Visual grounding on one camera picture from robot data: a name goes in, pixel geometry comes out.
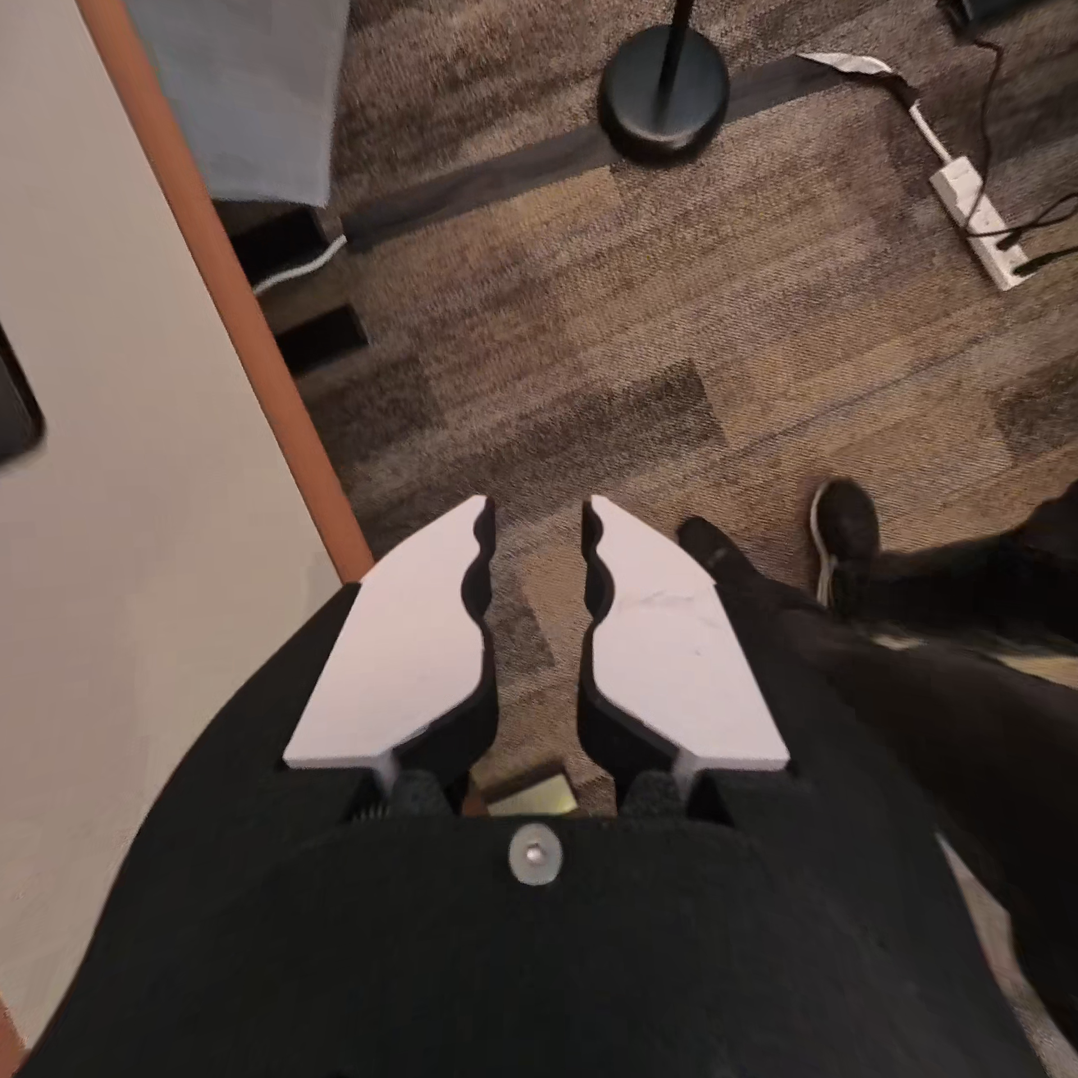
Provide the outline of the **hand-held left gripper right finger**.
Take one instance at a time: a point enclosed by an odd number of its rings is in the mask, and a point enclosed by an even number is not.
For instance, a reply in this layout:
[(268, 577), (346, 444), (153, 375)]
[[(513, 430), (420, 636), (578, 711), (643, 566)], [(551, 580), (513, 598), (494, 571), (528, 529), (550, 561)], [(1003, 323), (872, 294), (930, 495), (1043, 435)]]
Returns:
[(711, 772), (780, 775), (790, 750), (711, 575), (602, 495), (582, 507), (590, 623), (578, 738), (627, 813), (647, 775), (681, 805)]

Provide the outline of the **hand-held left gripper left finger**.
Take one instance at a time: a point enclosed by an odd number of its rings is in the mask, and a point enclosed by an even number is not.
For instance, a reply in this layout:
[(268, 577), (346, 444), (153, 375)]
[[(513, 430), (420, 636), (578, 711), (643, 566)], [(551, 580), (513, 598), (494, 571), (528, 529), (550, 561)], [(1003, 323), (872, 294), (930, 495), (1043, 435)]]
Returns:
[(423, 771), (462, 792), (498, 722), (490, 607), (495, 505), (473, 495), (360, 582), (282, 762), (359, 769), (389, 794)]

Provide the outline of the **black shoe with white sole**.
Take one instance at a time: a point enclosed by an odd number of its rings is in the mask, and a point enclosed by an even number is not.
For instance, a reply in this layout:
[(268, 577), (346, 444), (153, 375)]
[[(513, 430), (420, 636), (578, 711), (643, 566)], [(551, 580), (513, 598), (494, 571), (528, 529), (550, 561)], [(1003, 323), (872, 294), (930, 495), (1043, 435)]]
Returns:
[(874, 500), (853, 478), (830, 478), (812, 497), (808, 533), (818, 561), (816, 600), (838, 611), (852, 573), (861, 572), (881, 552)]

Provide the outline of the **person's black trouser leg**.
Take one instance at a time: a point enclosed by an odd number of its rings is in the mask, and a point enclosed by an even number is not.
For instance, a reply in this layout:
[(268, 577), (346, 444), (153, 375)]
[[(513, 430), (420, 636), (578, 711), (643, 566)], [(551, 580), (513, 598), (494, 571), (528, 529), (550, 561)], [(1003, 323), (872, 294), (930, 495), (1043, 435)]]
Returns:
[(1015, 527), (881, 552), (840, 610), (760, 573), (716, 582), (776, 616), (804, 661), (887, 743), (952, 847), (1010, 916), (1017, 963), (1077, 1032), (1076, 689), (998, 654), (1076, 657), (1077, 492)]

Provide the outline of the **white table with wooden edge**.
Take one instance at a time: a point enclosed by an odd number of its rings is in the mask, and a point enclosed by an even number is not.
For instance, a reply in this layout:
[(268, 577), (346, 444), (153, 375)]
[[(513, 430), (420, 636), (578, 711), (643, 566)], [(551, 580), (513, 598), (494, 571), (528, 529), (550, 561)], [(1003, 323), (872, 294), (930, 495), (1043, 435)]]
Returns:
[(369, 561), (289, 468), (77, 2), (2, 2), (2, 1025), (29, 1050), (194, 741)]

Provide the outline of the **black table leg foot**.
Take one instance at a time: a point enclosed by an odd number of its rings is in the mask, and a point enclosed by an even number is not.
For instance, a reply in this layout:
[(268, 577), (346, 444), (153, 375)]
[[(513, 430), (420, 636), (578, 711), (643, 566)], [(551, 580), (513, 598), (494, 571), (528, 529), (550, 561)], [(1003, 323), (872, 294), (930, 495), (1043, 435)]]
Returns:
[(285, 365), (304, 377), (367, 348), (370, 336), (350, 304), (343, 304), (274, 334)]

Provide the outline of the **black device on table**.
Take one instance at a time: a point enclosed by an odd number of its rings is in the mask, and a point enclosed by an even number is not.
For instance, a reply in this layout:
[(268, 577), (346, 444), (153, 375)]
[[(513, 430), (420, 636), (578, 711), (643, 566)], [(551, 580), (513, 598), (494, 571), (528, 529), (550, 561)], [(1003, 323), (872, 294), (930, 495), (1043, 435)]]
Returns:
[(33, 389), (6, 331), (1, 329), (1, 467), (38, 450), (46, 432)]

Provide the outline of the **white power strip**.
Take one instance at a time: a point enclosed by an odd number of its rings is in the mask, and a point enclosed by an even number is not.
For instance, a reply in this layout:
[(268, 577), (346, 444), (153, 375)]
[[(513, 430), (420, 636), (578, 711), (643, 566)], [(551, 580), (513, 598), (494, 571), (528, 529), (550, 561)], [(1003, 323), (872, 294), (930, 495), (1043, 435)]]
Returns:
[(1015, 229), (1006, 225), (990, 201), (984, 179), (972, 161), (950, 154), (920, 103), (909, 106), (909, 115), (941, 163), (929, 182), (951, 223), (960, 231), (990, 280), (1001, 291), (1015, 289), (1026, 279), (1022, 270), (1029, 263), (1020, 241), (1008, 239)]

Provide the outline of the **black round lamp stand base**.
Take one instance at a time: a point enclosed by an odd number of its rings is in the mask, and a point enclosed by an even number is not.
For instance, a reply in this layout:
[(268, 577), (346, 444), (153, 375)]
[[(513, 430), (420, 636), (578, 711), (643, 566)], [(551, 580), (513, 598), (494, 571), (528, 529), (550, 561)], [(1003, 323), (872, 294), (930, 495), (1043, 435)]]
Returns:
[(697, 156), (721, 128), (731, 77), (721, 50), (692, 28), (693, 1), (632, 34), (602, 72), (597, 115), (616, 152), (647, 167)]

